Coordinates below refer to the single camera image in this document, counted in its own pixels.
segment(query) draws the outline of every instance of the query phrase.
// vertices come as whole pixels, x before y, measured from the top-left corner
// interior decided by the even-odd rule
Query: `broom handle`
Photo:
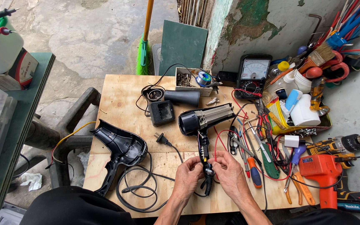
[[[154,0],[148,0],[147,16],[145,18],[143,41],[148,41],[148,32],[150,31],[150,23],[151,23],[151,15],[152,15],[152,11],[153,11],[152,10],[153,6],[154,6]]]

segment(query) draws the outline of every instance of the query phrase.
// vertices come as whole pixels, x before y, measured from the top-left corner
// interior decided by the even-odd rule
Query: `small wooden box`
[[[190,70],[190,72],[197,77],[198,73],[202,70],[200,69],[194,69],[194,68],[188,68]],[[177,85],[177,74],[190,74],[190,72],[187,70],[187,68],[182,68],[182,67],[176,67],[176,88],[175,90],[199,90],[200,91],[200,96],[204,96],[204,97],[209,97],[210,93],[212,92],[213,88],[204,88],[204,87],[200,87],[197,82],[195,81],[194,77],[191,79],[191,87],[184,87],[184,86],[178,86]]]

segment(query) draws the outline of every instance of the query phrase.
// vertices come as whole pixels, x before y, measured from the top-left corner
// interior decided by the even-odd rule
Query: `green table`
[[[7,91],[7,94],[15,98],[18,103],[0,156],[0,209],[4,204],[27,131],[55,60],[55,55],[52,53],[40,52],[31,53],[31,55],[37,59],[38,66],[30,88],[28,90]]]

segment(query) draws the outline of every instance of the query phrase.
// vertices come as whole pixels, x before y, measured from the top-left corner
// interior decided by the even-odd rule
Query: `paintbrush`
[[[334,56],[335,55],[330,46],[328,46],[326,42],[323,42],[311,54],[309,54],[307,62],[298,69],[298,71],[303,74],[311,67],[320,67],[325,62],[334,58]]]

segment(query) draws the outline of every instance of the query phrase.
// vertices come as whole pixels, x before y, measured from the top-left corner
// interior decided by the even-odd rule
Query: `analog multimeter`
[[[252,93],[262,94],[265,86],[267,73],[269,73],[272,56],[268,54],[251,54],[241,57],[240,69],[237,75],[237,89],[243,89]],[[238,99],[259,99],[257,95],[243,91],[235,91]]]

